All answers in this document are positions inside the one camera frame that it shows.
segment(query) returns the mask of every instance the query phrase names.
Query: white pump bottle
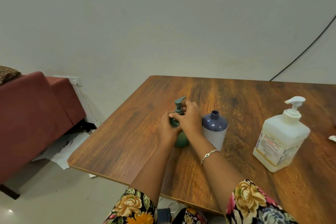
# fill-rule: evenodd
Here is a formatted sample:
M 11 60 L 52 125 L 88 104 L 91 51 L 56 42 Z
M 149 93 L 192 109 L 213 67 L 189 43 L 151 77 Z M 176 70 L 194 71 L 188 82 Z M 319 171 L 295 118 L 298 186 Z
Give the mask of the white pump bottle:
M 292 108 L 264 122 L 253 155 L 271 172 L 288 166 L 309 135 L 310 129 L 299 122 L 301 114 L 297 110 L 304 101 L 303 97 L 285 101 Z

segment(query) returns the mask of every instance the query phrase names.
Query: floor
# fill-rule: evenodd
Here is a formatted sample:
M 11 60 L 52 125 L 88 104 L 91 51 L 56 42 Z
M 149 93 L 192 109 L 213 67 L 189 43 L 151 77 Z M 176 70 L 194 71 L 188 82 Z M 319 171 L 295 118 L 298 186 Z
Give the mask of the floor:
M 99 224 L 127 188 L 72 168 L 63 170 L 46 159 L 30 162 L 5 184 L 21 196 L 13 200 L 0 192 L 1 224 Z M 159 208 L 169 202 L 163 198 Z M 208 218 L 225 223 L 218 216 Z

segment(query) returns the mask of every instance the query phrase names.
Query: green bottle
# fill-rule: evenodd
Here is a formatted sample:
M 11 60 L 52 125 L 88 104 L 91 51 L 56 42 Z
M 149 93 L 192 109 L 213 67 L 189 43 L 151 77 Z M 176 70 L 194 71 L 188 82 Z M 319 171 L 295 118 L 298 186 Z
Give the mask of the green bottle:
M 175 112 L 178 113 L 179 115 L 184 115 L 183 110 L 182 110 L 182 100 L 185 98 L 186 97 L 181 97 L 175 100 L 175 105 L 176 105 Z M 179 121 L 173 118 L 169 118 L 169 122 L 173 128 L 176 128 L 180 125 Z M 187 145 L 189 145 L 189 140 L 187 139 L 186 134 L 182 131 L 177 137 L 177 140 L 175 142 L 175 147 L 182 148 Z

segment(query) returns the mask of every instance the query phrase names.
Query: wooden table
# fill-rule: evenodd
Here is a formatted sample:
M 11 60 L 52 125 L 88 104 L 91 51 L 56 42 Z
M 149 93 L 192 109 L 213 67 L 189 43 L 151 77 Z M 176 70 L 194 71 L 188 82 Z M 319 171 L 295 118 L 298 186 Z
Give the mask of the wooden table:
M 187 96 L 203 114 L 229 121 L 222 154 L 300 223 L 336 220 L 336 85 L 150 76 L 69 158 L 71 167 L 129 185 L 156 147 L 156 126 L 174 100 Z M 303 96 L 301 122 L 311 129 L 292 164 L 271 173 L 252 155 L 264 120 Z M 191 147 L 175 148 L 161 194 L 220 213 Z

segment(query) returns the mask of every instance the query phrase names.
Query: floral print clothing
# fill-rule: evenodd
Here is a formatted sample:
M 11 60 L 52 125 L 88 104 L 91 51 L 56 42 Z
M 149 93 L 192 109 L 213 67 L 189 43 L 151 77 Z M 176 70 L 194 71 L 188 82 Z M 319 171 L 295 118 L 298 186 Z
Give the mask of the floral print clothing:
M 103 224 L 154 224 L 158 212 L 153 202 L 139 190 L 127 189 Z M 273 199 L 250 180 L 234 189 L 226 209 L 227 224 L 297 223 Z M 208 224 L 206 218 L 191 207 L 184 208 L 173 224 Z

